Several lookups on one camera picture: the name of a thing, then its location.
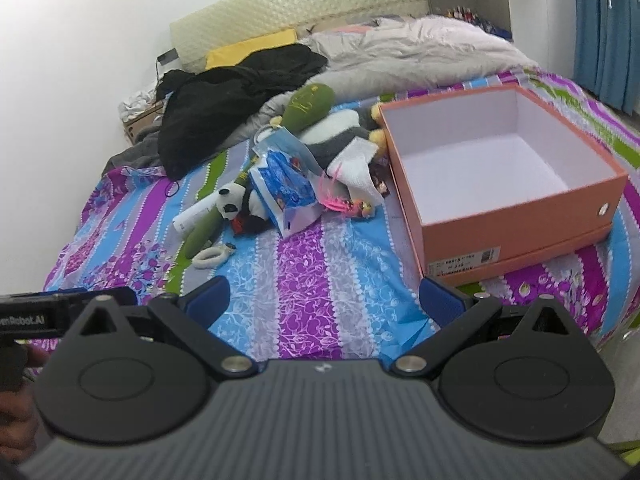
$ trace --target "finger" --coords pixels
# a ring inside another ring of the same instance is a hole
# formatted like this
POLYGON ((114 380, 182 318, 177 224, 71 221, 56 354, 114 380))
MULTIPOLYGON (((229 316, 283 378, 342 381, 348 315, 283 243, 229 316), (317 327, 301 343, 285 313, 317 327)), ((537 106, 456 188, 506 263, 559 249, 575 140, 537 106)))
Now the finger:
POLYGON ((27 345, 27 368, 41 368, 49 360, 49 353, 37 346, 27 345))
POLYGON ((25 449, 14 449, 12 447, 0 446, 0 455, 12 464, 19 464, 24 462, 35 452, 35 444, 25 449))
POLYGON ((12 422, 0 428, 0 446, 13 449, 27 449, 33 446, 36 432, 38 431, 38 419, 34 416, 25 422, 12 422))
POLYGON ((31 418, 33 395, 29 381, 23 381, 18 392, 0 392, 0 413, 22 422, 31 418))

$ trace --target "triangular hole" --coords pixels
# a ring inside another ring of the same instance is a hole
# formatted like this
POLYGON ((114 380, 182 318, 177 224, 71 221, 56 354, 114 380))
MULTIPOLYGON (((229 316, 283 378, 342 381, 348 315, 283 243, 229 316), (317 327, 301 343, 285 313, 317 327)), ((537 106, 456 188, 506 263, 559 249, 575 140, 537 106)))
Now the triangular hole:
POLYGON ((547 332, 551 334, 568 335, 567 329, 559 318, 558 314, 550 306, 546 306, 540 312, 533 330, 536 332, 547 332))
POLYGON ((82 335, 110 334, 116 332, 116 325, 105 308, 96 308, 84 324, 82 335))

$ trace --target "open cardboard box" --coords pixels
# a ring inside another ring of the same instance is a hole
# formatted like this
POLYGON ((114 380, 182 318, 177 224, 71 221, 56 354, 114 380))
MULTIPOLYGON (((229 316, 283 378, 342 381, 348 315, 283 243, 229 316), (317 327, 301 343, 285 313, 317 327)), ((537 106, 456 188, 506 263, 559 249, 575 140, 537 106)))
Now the open cardboard box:
POLYGON ((609 233, 625 171, 532 92, 443 92, 381 112, 423 275, 476 282, 609 233))

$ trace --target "curtain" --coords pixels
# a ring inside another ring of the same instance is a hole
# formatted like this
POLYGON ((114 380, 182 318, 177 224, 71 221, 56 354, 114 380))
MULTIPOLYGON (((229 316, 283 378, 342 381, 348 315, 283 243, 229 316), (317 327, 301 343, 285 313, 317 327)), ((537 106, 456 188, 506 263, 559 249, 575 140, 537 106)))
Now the curtain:
POLYGON ((640 2, 576 0, 576 9, 575 81, 631 114, 640 91, 640 2))

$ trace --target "white comforter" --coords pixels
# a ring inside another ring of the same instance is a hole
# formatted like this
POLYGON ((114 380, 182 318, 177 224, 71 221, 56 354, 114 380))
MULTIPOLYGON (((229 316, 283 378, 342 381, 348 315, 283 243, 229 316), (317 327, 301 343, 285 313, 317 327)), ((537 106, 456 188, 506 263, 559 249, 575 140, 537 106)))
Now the white comforter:
MULTIPOLYGON (((338 104, 537 66, 508 41, 441 16, 410 22, 383 19, 379 27, 366 32, 318 32, 300 43, 328 59, 326 71, 308 83, 329 85, 338 104)), ((291 93, 271 98, 233 132, 221 150, 251 137, 281 115, 291 93)))

